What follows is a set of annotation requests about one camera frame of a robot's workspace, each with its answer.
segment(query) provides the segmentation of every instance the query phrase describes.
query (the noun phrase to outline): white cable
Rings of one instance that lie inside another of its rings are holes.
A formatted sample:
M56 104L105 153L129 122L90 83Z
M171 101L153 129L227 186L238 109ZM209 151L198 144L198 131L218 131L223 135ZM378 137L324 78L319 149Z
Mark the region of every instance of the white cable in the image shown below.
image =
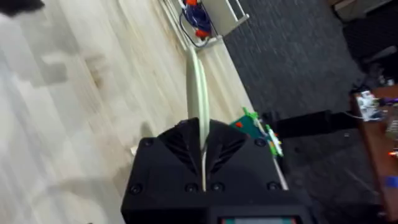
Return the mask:
M205 150L201 159L201 187L204 192L206 192L206 155L207 151Z
M347 112L345 112L345 111L344 111L343 113L344 113L345 115L348 115L348 116L352 117L352 118L365 120L363 117L354 116L354 115L352 115L352 114L350 114L350 113L347 113ZM369 118L369 120L371 120L371 121L378 121L379 119L377 119L377 118Z
M177 0L177 1L178 1L178 3L180 4L181 8L182 8L183 10L186 10L187 6L184 5L184 2L182 2L182 0Z

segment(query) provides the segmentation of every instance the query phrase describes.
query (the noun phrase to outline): blue wire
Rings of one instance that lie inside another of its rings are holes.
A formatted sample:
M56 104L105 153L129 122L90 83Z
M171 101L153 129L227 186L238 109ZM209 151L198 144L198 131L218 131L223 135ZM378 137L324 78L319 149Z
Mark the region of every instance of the blue wire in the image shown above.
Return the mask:
M181 27L182 31L184 32L184 34L188 37L188 39L191 41L191 43L192 43L195 47L197 47L197 48L206 47L206 45L209 43L210 38L207 37L207 38L206 38L206 42L205 42L204 44L202 44L202 45L197 45L197 43L195 43L195 42L192 40L192 38L189 36L189 34L187 33L187 31L184 29L184 26L182 25L182 20L181 20L181 19L182 19L182 15L183 15L183 12L181 12L181 14L180 14L180 27Z
M184 29L182 25L182 15L184 15L185 19L192 27L211 33L210 18L204 10L202 3L199 2L196 6L191 6L187 4L186 9L183 9L180 14L180 27L194 46L199 48L206 46L210 38L207 37L206 42L203 45L197 45Z

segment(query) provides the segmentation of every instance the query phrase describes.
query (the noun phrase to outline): wooden desk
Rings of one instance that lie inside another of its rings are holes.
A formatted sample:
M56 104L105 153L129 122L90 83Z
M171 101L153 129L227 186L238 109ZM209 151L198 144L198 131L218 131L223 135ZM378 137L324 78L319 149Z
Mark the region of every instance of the wooden desk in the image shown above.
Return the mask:
M376 97L398 97L398 85L372 90ZM388 152L393 148L393 140L386 137L385 122L359 122L359 130L371 160L377 188L381 193L384 209L389 221L398 220L398 189L386 187L386 176L398 176L398 159Z

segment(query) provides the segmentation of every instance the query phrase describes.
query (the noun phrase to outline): blue object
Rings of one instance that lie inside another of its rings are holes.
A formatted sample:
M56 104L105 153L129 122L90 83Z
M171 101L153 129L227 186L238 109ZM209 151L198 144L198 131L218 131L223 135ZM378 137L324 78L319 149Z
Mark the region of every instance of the blue object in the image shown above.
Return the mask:
M398 188L398 177L386 177L386 185L387 187Z
M196 6L187 4L186 10L183 10L183 15L191 26L211 33L210 18L204 10L202 3L198 2Z

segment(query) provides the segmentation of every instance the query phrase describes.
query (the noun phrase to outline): black screw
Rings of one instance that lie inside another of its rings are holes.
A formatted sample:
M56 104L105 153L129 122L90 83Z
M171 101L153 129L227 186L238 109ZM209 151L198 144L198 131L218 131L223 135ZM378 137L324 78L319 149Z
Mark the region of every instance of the black screw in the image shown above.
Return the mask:
M224 184L222 184L222 183L214 183L211 186L211 189L215 192L222 192L222 191L224 191L225 187L224 187Z
M131 188L130 188L130 192L133 195L137 195L139 193L141 193L142 191L142 185L141 184L134 184Z
M198 185L197 184L187 184L185 186L185 191L186 192L190 192L190 193L194 193L198 191Z
M263 146L265 146L267 143L266 143L266 141L264 140L264 139L256 139L256 140L254 140L254 143L257 145L257 146L260 146L260 147L263 147Z
M281 187L280 184L277 183L277 182L269 182L269 183L267 184L267 188L268 188L268 190L279 190L279 189L281 189L282 187Z
M151 146L151 145L153 145L153 143L154 143L154 140L151 138L146 139L144 142L145 146Z

